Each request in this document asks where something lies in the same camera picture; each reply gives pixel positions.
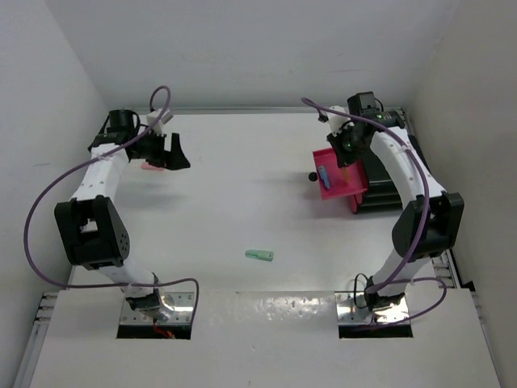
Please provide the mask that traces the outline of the pink correction tape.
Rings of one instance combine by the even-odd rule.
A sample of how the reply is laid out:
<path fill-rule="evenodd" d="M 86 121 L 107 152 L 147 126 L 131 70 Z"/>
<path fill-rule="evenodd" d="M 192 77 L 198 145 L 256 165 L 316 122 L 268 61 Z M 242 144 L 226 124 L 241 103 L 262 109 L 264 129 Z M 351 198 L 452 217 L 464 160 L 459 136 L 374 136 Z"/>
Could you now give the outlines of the pink correction tape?
<path fill-rule="evenodd" d="M 150 165 L 149 163 L 147 162 L 143 162 L 141 164 L 141 169 L 142 170 L 146 170 L 146 171 L 164 171 L 164 168 L 163 167 L 156 167 L 156 166 L 152 166 Z"/>

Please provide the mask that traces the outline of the black pink drawer organizer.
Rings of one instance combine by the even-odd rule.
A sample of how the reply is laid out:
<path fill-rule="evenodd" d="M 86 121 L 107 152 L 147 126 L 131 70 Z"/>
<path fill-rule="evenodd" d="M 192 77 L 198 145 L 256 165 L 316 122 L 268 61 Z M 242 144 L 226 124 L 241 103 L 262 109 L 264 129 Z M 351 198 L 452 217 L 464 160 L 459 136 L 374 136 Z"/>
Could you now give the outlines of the black pink drawer organizer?
<path fill-rule="evenodd" d="M 319 184 L 323 200 L 347 200 L 351 211 L 357 213 L 376 213 L 402 210 L 401 198 L 380 159 L 367 151 L 357 162 L 349 167 L 350 181 L 338 168 L 336 156 L 331 148 L 313 152 L 315 171 L 309 180 Z M 330 190 L 325 190 L 317 173 L 317 167 L 324 166 L 331 182 Z"/>

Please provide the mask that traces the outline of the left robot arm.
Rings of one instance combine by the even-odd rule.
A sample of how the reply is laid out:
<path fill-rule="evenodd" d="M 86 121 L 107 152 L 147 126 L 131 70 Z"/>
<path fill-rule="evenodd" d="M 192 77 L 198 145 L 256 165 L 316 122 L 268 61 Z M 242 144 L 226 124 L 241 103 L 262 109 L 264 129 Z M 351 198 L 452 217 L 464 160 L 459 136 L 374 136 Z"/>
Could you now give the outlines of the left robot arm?
<path fill-rule="evenodd" d="M 154 110 L 143 124 L 133 111 L 109 112 L 106 124 L 90 144 L 92 163 L 79 188 L 54 209 L 69 262 L 103 274 L 120 285 L 132 310 L 162 322 L 173 315 L 173 302 L 158 288 L 158 277 L 130 258 L 129 233 L 114 199 L 125 167 L 133 159 L 170 171 L 190 167 L 179 135 L 162 131 L 172 117 L 168 108 Z"/>

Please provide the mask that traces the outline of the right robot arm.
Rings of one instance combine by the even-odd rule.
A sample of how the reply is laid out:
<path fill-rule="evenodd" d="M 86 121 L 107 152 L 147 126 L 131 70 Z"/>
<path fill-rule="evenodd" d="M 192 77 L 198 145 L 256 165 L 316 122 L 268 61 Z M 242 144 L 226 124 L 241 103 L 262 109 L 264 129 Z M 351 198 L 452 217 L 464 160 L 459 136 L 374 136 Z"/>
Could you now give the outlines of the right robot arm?
<path fill-rule="evenodd" d="M 346 107 L 327 108 L 330 143 L 339 167 L 349 167 L 368 151 L 378 157 L 401 199 L 402 212 L 392 229 L 393 250 L 367 280 L 369 310 L 397 304 L 406 286 L 431 258 L 454 246 L 464 200 L 448 192 L 429 172 L 396 111 L 377 107 L 371 92 L 350 97 Z"/>

